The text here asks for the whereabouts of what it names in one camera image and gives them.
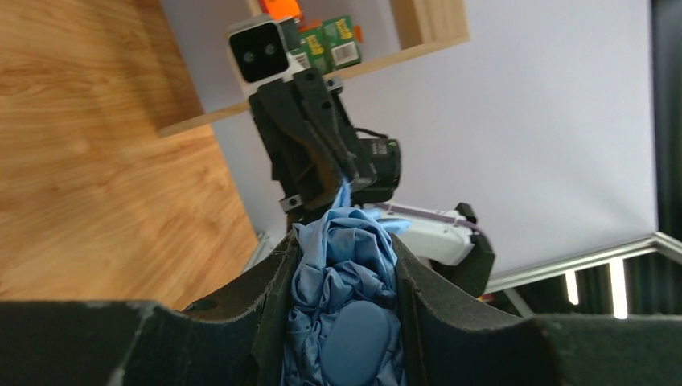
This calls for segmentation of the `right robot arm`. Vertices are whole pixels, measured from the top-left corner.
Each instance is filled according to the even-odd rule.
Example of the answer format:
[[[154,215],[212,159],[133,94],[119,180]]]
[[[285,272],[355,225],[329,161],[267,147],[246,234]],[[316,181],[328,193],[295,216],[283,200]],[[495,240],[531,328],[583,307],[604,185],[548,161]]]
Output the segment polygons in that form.
[[[343,105],[340,78],[305,69],[247,88],[257,132],[281,185],[289,224],[307,224],[330,209],[344,183],[347,206],[406,219],[404,243],[448,281],[472,296],[484,294],[495,252],[468,203],[436,211],[393,202],[401,182],[401,145],[384,133],[355,126]]]

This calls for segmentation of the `orange snack box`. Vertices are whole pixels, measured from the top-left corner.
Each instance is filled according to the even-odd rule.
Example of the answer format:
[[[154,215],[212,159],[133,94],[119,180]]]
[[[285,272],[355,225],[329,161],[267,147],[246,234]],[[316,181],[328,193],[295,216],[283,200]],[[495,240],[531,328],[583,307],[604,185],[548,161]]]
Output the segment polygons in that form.
[[[259,0],[258,3],[262,12],[275,20],[299,20],[302,17],[302,8],[297,0]]]

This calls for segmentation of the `wooden shelf unit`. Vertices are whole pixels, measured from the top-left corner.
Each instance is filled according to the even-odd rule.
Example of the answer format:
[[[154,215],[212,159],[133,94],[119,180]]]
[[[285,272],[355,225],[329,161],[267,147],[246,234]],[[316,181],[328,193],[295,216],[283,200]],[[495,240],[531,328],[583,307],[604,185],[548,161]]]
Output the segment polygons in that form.
[[[326,78],[361,76],[419,56],[465,43],[470,38],[463,1],[392,1],[392,20],[400,49],[367,60],[360,47],[358,19],[364,13],[341,13],[315,19],[303,1],[249,1],[249,16],[224,29],[227,66],[245,98],[270,81],[292,80],[297,72],[317,68]],[[286,61],[264,60],[249,50],[233,53],[239,42],[254,43],[258,31],[273,31],[269,48]]]

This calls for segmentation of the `light blue folding umbrella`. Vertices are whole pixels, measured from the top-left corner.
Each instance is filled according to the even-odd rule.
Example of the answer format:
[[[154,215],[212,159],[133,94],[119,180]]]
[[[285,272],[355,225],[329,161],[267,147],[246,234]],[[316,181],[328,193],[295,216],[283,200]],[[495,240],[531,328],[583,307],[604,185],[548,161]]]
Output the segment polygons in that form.
[[[392,235],[409,228],[403,219],[384,219],[377,209],[351,205],[351,186],[342,181],[331,207],[319,219],[296,223],[294,237],[301,259],[291,282],[293,305],[286,324],[282,385],[329,385],[323,374],[323,348],[334,324],[353,303],[367,302],[387,324],[387,342],[378,351],[358,348],[365,328],[348,330],[342,358],[345,374],[357,377],[360,364],[373,366],[366,385],[406,385],[398,318],[396,266]]]

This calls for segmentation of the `green snack box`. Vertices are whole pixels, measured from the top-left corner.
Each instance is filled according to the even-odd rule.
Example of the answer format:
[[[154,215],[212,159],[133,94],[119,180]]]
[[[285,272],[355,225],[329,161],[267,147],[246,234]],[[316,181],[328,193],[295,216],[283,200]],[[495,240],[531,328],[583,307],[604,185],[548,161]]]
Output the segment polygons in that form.
[[[300,27],[298,36],[300,45],[290,54],[304,69],[329,74],[363,61],[361,28],[349,14]]]

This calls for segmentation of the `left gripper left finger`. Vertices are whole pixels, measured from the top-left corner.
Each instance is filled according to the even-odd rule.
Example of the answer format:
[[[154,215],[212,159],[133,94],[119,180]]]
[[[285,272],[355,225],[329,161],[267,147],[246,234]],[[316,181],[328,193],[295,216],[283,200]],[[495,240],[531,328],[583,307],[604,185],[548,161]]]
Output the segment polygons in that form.
[[[298,243],[178,311],[156,301],[4,301],[4,385],[277,385]]]

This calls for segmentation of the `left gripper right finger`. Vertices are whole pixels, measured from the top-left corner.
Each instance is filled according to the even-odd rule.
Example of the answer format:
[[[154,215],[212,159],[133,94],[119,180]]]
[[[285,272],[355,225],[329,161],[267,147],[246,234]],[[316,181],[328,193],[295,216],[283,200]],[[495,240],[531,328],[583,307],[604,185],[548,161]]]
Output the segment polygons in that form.
[[[400,240],[398,315],[411,385],[678,385],[681,319],[519,318],[480,301],[494,262],[485,236],[459,265],[424,265]]]

